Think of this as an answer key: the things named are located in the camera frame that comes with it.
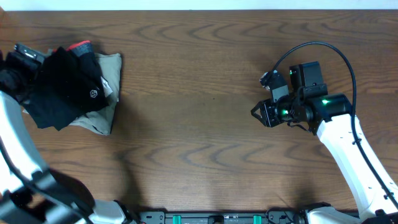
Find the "black pants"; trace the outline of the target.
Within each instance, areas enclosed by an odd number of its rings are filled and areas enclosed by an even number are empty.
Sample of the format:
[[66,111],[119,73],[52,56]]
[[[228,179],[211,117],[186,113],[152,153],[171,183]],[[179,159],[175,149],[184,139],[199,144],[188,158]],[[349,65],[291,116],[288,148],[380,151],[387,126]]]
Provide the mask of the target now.
[[70,121],[56,121],[57,118],[66,116],[73,121],[108,105],[100,78],[51,64],[51,55],[45,59],[32,91],[22,102],[38,128],[53,126],[61,130]]

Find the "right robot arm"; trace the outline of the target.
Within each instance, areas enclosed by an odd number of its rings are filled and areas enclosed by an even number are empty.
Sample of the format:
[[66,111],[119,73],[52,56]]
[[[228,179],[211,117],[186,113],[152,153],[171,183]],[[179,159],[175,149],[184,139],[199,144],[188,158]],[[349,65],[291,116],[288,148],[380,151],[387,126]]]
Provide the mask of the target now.
[[354,217],[330,205],[304,211],[306,223],[397,223],[397,184],[386,172],[344,94],[304,98],[285,95],[260,101],[251,115],[273,128],[306,122],[308,132],[328,149],[347,182],[358,209]]

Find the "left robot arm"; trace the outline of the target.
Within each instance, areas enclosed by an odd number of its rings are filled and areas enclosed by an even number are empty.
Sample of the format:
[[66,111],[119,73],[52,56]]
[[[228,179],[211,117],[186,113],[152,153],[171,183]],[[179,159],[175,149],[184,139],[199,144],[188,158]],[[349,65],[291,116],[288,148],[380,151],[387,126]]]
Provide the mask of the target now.
[[78,180],[42,159],[22,119],[39,128],[111,132],[122,60],[85,49],[1,57],[1,219],[8,223],[131,223],[120,202],[96,200]]

